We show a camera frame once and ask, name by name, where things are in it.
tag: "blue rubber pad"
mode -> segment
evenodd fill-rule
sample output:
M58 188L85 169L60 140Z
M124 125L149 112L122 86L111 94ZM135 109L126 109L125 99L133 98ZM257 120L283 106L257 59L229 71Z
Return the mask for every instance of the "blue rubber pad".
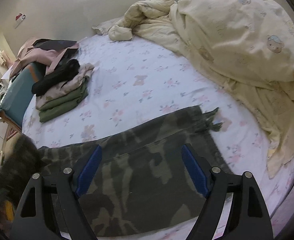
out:
M182 147L182 159L198 193L209 196L207 177L186 145Z
M98 145L78 176L77 188L75 190L75 194L78 198L80 198L83 194L86 194L86 192L88 191L88 188L95 176L95 173L101 161L102 148Z

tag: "bed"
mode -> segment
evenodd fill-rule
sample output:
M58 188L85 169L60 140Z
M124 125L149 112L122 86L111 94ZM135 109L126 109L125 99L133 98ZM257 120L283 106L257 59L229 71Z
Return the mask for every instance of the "bed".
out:
M273 217L294 183L294 158L269 179L269 143L256 119L240 102L198 73L186 58L136 36L132 41L111 42L108 36L98 35L82 40L75 58L80 64L96 66L89 95L72 111L43 124L33 97L22 132L37 147L104 138L188 106L199 105L203 112L219 107L215 122L223 122L223 126L211 135L235 174L247 170L254 174ZM226 204L215 238L223 234L229 209ZM280 220L273 221L275 235L281 230ZM194 222L119 239L185 239Z

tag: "camouflage fabric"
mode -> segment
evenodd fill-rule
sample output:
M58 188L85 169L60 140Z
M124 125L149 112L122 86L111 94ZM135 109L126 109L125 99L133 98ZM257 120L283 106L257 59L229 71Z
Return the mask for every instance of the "camouflage fabric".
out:
M123 236L176 225L198 216L205 202L183 164L185 143L231 173L208 131L221 127L212 123L217 110L202 114L199 106L188 107L100 140L43 148L43 174L72 167L99 144L102 163L79 199L95 234Z

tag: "yellow blanket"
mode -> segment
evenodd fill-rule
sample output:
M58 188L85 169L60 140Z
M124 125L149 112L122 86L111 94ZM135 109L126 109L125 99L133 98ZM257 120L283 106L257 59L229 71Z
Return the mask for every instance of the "yellow blanket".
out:
M185 56L240 100L270 140L274 177L294 156L294 24L272 0L147 0L133 4L108 32L132 33Z

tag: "blue gripper pad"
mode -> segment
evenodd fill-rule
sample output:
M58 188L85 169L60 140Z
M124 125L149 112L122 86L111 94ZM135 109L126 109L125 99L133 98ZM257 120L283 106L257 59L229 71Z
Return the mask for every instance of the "blue gripper pad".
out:
M209 185L211 165L204 157L199 157L195 152L193 155L193 151L190 144L184 145L182 147L182 159L197 192L207 198L211 190L211 185Z
M78 198L88 191L101 161L102 148L100 145L95 145L87 155L78 160L74 165L73 183L76 188L74 192Z

